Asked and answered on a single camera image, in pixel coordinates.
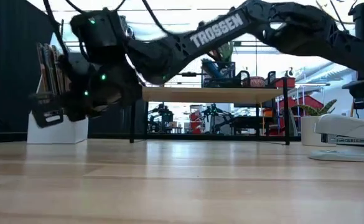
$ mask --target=white device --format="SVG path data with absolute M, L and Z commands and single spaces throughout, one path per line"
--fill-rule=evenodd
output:
M 364 145 L 364 120 L 337 114 L 321 116 L 314 131 L 322 135 L 322 142 L 329 144 Z M 309 158 L 324 161 L 364 162 L 364 148 L 361 151 L 320 150 L 311 153 Z

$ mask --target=table leg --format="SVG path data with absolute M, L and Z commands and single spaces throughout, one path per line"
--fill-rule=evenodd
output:
M 265 122 L 265 128 L 266 128 L 266 137 L 269 137 L 269 122 Z
M 136 118 L 136 102 L 131 106 L 131 124 L 129 127 L 129 143 L 134 143 L 134 125 L 135 125 L 135 118 Z
M 261 122 L 259 121 L 259 104 L 256 104 L 256 120 L 258 121 L 255 126 L 255 136 L 259 139 L 259 129 L 261 126 Z
M 287 77 L 282 78 L 282 95 L 284 97 L 284 139 L 286 141 L 286 145 L 289 145 L 289 111 L 288 111 L 288 86 L 287 86 Z
M 147 140 L 147 131 L 149 128 L 149 102 L 145 102 L 145 112 L 144 112 L 144 132 L 143 132 L 143 138 L 144 140 Z

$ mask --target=black cable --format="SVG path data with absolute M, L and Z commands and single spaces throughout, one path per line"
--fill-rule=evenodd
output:
M 49 22 L 51 23 L 52 27 L 54 28 L 54 33 L 56 35 L 58 43 L 60 44 L 60 46 L 63 50 L 64 57 L 68 58 L 68 50 L 64 44 L 62 36 L 60 35 L 60 31 L 58 28 L 58 22 L 56 21 L 54 15 L 53 15 L 53 11 L 50 8 L 49 0 L 44 0 L 44 5 L 45 5 L 45 10 L 47 12 L 47 15 L 49 16 Z
M 118 5 L 117 8 L 115 8 L 115 11 L 117 11 L 118 9 L 120 9 L 120 7 L 125 3 L 125 0 L 122 0 L 121 3 Z
M 344 30 L 347 30 L 347 29 L 346 29 L 346 27 L 345 27 L 345 24 L 342 22 L 341 17 L 339 16 L 339 13 L 338 13 L 337 8 L 334 6 L 334 3 L 332 2 L 332 0 L 330 0 L 330 3 L 331 3 L 331 6 L 332 6 L 332 8 L 334 9 L 334 11 L 335 11 L 335 13 L 336 13 L 336 15 L 337 15 L 337 17 L 338 17 L 339 22 L 340 22 L 340 23 L 341 23 L 341 25 L 342 25 L 343 29 L 344 29 Z
M 175 34 L 169 32 L 168 30 L 166 30 L 161 23 L 158 21 L 156 15 L 154 15 L 149 3 L 147 3 L 146 0 L 142 0 L 144 6 L 146 7 L 147 11 L 150 13 L 150 16 L 152 17 L 152 19 L 154 20 L 154 22 L 156 23 L 156 25 L 158 26 L 158 28 L 160 28 L 160 30 L 162 30 L 164 33 L 170 35 L 170 36 L 175 36 Z
M 328 14 L 328 12 L 323 8 L 323 6 L 319 3 L 319 0 L 316 0 L 316 4 L 317 4 L 317 6 L 319 7 L 319 9 L 321 9 L 323 12 L 325 12 L 325 13 L 327 13 Z M 336 18 L 332 18 L 333 20 L 335 20 L 335 21 L 337 21 L 338 23 L 341 23 L 341 21 L 339 21 L 338 19 L 336 19 Z M 343 24 L 349 24 L 349 25 L 354 25 L 355 23 L 354 22 L 343 22 Z
M 79 30 L 78 31 L 78 36 L 79 37 L 81 37 L 81 31 Z M 79 46 L 80 46 L 80 52 L 81 52 L 81 54 L 82 54 L 82 56 L 83 56 L 83 58 L 86 60 L 86 61 L 88 61 L 89 62 L 89 56 L 88 56 L 88 54 L 85 52 L 85 49 L 83 48 L 83 44 L 82 44 L 82 40 L 81 40 L 81 38 L 78 38 L 78 41 L 79 41 Z
M 62 23 L 60 26 L 60 36 L 63 37 L 63 34 L 64 34 L 64 19 L 62 19 Z
M 255 76 L 258 76 L 258 38 L 255 38 Z
M 355 7 L 356 3 L 357 3 L 357 0 L 355 0 L 355 1 L 353 2 L 352 6 L 350 6 L 349 12 L 353 9 L 353 7 Z
M 73 7 L 76 11 L 78 11 L 80 14 L 86 13 L 84 10 L 78 8 L 76 5 L 74 5 L 70 0 L 65 0 L 71 7 Z

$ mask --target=black stand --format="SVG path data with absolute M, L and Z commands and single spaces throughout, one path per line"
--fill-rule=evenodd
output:
M 144 103 L 144 132 L 143 132 L 143 138 L 147 139 L 147 129 L 149 126 L 149 121 L 147 120 L 149 116 L 149 102 Z
M 289 111 L 288 111 L 288 78 L 282 78 L 282 95 L 284 97 L 284 137 L 286 141 L 286 146 L 289 146 L 290 136 L 289 136 Z
M 130 143 L 134 143 L 135 119 L 136 119 L 136 103 L 132 104 L 132 106 L 131 106 L 131 124 L 130 124 L 130 127 L 129 127 L 129 130 L 130 130 L 129 142 Z
M 261 126 L 261 120 L 259 118 L 259 104 L 255 105 L 255 117 L 256 117 L 255 136 L 259 138 L 259 129 Z

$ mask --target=ceiling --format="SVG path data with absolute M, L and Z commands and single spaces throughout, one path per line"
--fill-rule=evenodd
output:
M 30 3 L 45 11 L 43 0 L 28 0 Z M 100 10 L 103 7 L 114 9 L 121 0 L 71 0 L 84 11 Z M 241 5 L 244 0 L 212 1 L 212 0 L 147 0 L 160 23 L 171 32 L 186 32 L 197 28 L 200 21 L 210 21 L 218 15 L 226 14 L 232 6 Z M 267 2 L 283 2 L 281 0 L 268 0 Z M 328 0 L 295 0 L 294 2 L 313 6 L 322 6 L 332 16 L 335 16 L 332 6 Z M 347 12 L 352 1 L 337 0 L 335 6 L 343 21 L 352 21 Z M 74 42 L 77 38 L 72 34 L 69 26 L 71 18 L 78 14 L 65 0 L 49 0 L 56 20 L 64 20 L 64 41 Z M 119 10 L 121 15 L 126 16 L 128 25 L 133 28 L 135 36 L 140 40 L 153 40 L 165 36 L 154 23 L 146 11 L 141 0 L 126 0 Z M 243 35 L 238 40 L 253 41 L 252 35 Z

